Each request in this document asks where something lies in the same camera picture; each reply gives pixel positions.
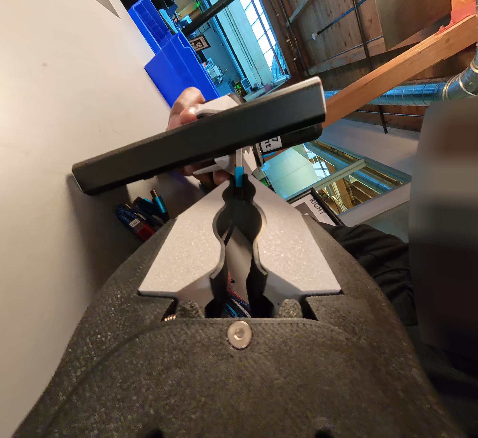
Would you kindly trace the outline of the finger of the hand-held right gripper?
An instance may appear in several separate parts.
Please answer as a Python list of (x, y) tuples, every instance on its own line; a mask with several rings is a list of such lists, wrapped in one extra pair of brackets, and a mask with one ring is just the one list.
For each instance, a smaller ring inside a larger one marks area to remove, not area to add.
[(220, 170), (226, 171), (228, 174), (235, 175), (235, 170), (236, 170), (236, 153), (235, 152), (230, 155), (215, 158), (213, 164), (196, 170), (195, 172), (193, 172), (193, 175), (198, 176), (201, 174), (209, 174), (209, 173), (213, 173)]
[(196, 107), (194, 114), (197, 118), (202, 118), (240, 106), (242, 104), (242, 99), (240, 99), (236, 94), (228, 94), (200, 104)]

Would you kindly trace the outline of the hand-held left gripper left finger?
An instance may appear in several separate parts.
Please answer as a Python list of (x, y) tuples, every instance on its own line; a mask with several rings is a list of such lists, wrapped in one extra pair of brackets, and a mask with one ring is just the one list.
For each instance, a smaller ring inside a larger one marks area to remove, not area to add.
[(225, 245), (217, 219), (225, 208), (224, 182), (180, 214), (168, 233), (138, 292), (143, 296), (191, 300), (200, 308), (214, 304), (220, 315), (228, 291)]

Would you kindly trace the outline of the silver ventilation duct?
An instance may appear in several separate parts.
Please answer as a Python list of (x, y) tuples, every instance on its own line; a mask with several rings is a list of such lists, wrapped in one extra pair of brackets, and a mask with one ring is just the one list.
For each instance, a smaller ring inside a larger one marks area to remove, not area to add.
[(478, 96), (478, 54), (460, 74), (448, 79), (420, 80), (401, 84), (376, 99), (374, 106), (428, 107), (433, 102), (471, 99)]

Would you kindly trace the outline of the person's right hand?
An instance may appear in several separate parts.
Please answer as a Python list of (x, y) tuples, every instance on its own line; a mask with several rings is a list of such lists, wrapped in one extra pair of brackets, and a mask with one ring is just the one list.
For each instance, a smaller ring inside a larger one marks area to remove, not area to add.
[[(185, 89), (177, 98), (170, 110), (169, 121), (166, 130), (174, 130), (183, 125), (197, 120), (196, 111), (199, 105), (206, 101), (198, 88), (189, 87)], [(198, 163), (195, 165), (184, 166), (177, 171), (186, 177), (195, 176), (196, 179), (207, 189), (212, 190), (231, 178), (231, 175), (224, 170), (218, 170), (211, 173), (195, 175), (197, 170), (205, 168), (209, 162)]]

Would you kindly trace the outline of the wooden post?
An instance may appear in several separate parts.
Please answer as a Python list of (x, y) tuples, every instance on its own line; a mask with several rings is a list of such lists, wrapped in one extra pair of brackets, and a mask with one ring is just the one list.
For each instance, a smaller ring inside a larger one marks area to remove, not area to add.
[(477, 14), (429, 36), (327, 99), (323, 129), (476, 42)]

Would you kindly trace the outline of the blue plastic bin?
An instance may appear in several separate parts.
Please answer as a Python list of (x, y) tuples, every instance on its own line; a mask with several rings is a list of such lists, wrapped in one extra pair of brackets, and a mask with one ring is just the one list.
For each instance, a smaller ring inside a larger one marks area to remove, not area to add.
[(128, 9), (133, 22), (156, 55), (161, 45), (172, 37), (171, 30), (151, 0), (138, 0)]
[(159, 51), (145, 70), (167, 104), (172, 107), (184, 90), (194, 87), (206, 101), (219, 98), (205, 67), (182, 33), (166, 33)]

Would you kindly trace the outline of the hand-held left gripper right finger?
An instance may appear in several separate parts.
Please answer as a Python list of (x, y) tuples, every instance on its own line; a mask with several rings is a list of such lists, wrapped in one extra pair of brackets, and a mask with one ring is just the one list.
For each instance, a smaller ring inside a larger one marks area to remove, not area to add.
[(273, 306), (286, 299), (339, 294), (341, 286), (305, 217), (253, 176), (247, 179), (261, 218), (253, 250), (256, 265), (266, 274), (262, 294)]

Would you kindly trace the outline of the framed marker sign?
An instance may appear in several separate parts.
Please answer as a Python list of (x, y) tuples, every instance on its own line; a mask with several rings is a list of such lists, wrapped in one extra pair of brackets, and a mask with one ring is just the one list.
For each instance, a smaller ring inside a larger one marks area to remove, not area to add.
[(344, 226), (338, 214), (322, 199), (314, 188), (293, 196), (287, 202), (302, 215), (333, 226)]

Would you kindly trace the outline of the black usb hub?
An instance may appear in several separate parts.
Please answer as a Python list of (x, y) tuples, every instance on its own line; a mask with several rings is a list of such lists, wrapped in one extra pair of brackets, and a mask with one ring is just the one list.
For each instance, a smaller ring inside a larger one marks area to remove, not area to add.
[(278, 135), (326, 118), (319, 77), (311, 77), (240, 106), (198, 118), (111, 152), (76, 163), (72, 174), (87, 195), (96, 195), (142, 179), (230, 155)]

